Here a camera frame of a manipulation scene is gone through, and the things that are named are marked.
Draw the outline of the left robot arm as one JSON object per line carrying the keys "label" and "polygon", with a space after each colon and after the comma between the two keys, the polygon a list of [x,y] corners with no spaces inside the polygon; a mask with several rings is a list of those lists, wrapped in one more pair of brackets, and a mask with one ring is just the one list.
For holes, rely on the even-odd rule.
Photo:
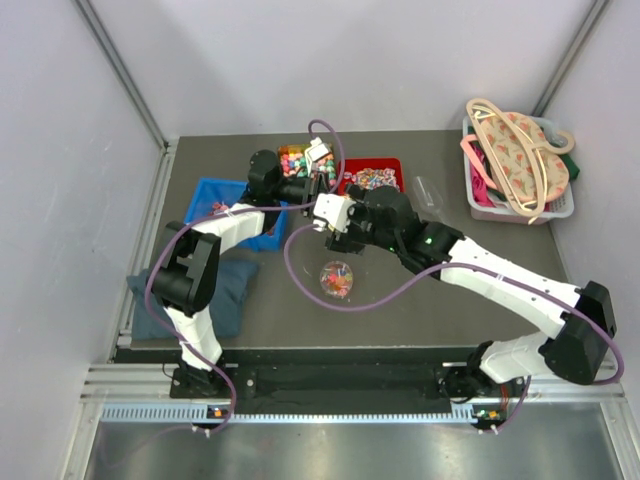
{"label": "left robot arm", "polygon": [[307,175],[284,173],[278,154],[260,150],[249,160],[246,187],[227,210],[189,223],[166,225],[168,238],[146,280],[144,306],[152,318],[179,341],[181,357],[173,381],[212,397],[235,387],[218,365],[223,349],[214,332],[209,304],[214,297],[220,257],[239,243],[274,227],[280,214],[312,213],[325,194],[336,192],[340,180],[319,170],[330,151],[307,159]]}

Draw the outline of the blue plastic candy bin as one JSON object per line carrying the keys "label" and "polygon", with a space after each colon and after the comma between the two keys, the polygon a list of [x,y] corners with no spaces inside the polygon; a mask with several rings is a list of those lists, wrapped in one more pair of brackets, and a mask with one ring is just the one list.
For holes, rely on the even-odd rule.
{"label": "blue plastic candy bin", "polygon": [[[241,181],[201,178],[195,188],[183,222],[190,223],[201,217],[227,210],[240,200],[246,186],[247,183]],[[271,230],[258,237],[246,239],[237,244],[237,247],[250,249],[254,252],[278,251],[283,246],[287,222],[288,212],[282,211]]]}

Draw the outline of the clear plastic scoop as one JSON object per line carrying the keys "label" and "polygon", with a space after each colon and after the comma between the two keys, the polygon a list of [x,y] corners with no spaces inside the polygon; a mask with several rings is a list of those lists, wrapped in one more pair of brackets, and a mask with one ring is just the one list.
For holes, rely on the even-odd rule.
{"label": "clear plastic scoop", "polygon": [[412,181],[412,187],[422,211],[433,218],[441,218],[444,202],[436,186],[428,178],[416,176]]}

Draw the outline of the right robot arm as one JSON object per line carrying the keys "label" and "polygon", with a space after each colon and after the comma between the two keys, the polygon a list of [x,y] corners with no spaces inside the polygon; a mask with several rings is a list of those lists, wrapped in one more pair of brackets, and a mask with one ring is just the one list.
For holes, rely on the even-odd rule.
{"label": "right robot arm", "polygon": [[359,253],[372,245],[394,253],[411,273],[474,292],[536,327],[510,341],[481,343],[465,368],[444,384],[455,396],[487,396],[520,377],[553,374],[593,385],[616,332],[606,287],[584,287],[540,276],[484,249],[462,232],[426,221],[393,187],[322,193],[313,209],[316,230],[329,229],[330,250]]}

